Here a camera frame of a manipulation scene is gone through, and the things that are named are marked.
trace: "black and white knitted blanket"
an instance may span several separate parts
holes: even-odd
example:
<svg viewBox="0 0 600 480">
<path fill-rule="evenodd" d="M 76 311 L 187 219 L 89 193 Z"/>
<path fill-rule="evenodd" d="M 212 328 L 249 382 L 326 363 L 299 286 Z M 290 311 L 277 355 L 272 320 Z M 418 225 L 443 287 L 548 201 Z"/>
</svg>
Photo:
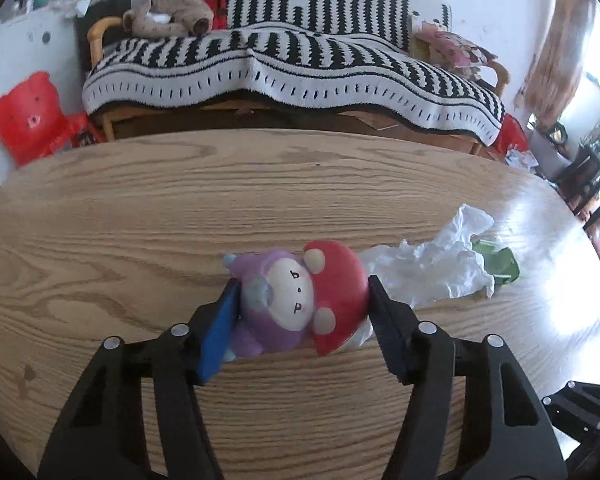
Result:
<svg viewBox="0 0 600 480">
<path fill-rule="evenodd" d="M 110 103 L 186 107 L 250 91 L 303 109 L 375 105 L 417 129 L 470 133 L 486 145 L 496 139 L 504 106 L 495 94 L 405 53 L 409 5 L 448 23 L 438 0 L 228 1 L 229 30 L 121 41 L 86 80 L 87 113 Z"/>
</svg>

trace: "wood grain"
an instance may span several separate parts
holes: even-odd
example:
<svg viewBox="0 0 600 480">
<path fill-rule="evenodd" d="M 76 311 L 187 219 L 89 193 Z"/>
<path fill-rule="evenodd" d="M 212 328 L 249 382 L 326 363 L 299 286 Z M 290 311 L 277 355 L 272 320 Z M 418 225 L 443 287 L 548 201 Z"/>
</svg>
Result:
<svg viewBox="0 0 600 480">
<path fill-rule="evenodd" d="M 355 250 L 402 235 L 421 242 L 462 203 L 493 215 L 489 238 L 513 249 L 522 276 L 490 300 L 442 301 L 420 319 L 473 340 L 501 334 L 540 395 L 570 379 L 600 382 L 600 263 L 542 180 L 377 137 L 170 134 L 40 160 L 0 190 L 0 431 L 35 472 L 100 341 L 187 320 L 222 290 L 223 253 L 299 251 L 317 237 Z M 441 470 L 458 448 L 457 386 Z M 226 365 L 199 399 L 227 479 L 377 479 L 409 391 L 371 341 L 325 358 L 301 349 Z"/>
</svg>

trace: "brown stuffed animal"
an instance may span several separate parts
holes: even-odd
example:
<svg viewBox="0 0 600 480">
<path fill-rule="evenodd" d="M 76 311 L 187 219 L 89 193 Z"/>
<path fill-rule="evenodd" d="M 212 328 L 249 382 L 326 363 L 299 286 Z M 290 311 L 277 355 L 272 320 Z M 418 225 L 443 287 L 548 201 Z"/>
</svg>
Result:
<svg viewBox="0 0 600 480">
<path fill-rule="evenodd" d="M 171 22 L 158 23 L 149 13 L 168 14 Z M 148 0 L 139 9 L 125 12 L 123 22 L 124 28 L 138 38 L 186 38 L 210 32 L 213 11 L 204 0 Z"/>
</svg>

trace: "wooden armrest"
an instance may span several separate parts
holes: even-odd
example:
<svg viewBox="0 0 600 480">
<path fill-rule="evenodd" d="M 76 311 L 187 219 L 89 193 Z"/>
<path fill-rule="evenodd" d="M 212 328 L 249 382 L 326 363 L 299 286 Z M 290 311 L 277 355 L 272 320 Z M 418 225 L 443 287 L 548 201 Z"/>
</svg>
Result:
<svg viewBox="0 0 600 480">
<path fill-rule="evenodd" d="M 122 18 L 111 16 L 99 20 L 93 27 L 90 28 L 86 38 L 91 47 L 91 66 L 102 61 L 104 57 L 104 47 L 102 46 L 102 38 L 104 33 L 111 27 L 122 27 Z"/>
<path fill-rule="evenodd" d="M 492 68 L 498 76 L 498 83 L 496 85 L 494 93 L 498 97 L 502 97 L 502 93 L 504 92 L 505 86 L 507 86 L 511 82 L 511 75 L 509 73 L 509 70 L 504 68 L 497 61 L 491 61 L 490 63 L 487 63 L 486 66 Z"/>
</svg>

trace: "pink pillow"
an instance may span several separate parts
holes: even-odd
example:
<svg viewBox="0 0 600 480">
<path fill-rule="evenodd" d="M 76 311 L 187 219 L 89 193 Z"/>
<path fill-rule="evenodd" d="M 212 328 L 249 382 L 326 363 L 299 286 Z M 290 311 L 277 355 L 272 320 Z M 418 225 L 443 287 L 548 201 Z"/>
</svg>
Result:
<svg viewBox="0 0 600 480">
<path fill-rule="evenodd" d="M 473 41 L 465 40 L 462 36 L 452 32 L 441 31 L 431 23 L 422 23 L 421 30 L 415 32 L 415 36 L 429 43 L 456 68 L 483 66 L 497 59 L 496 56 Z"/>
</svg>

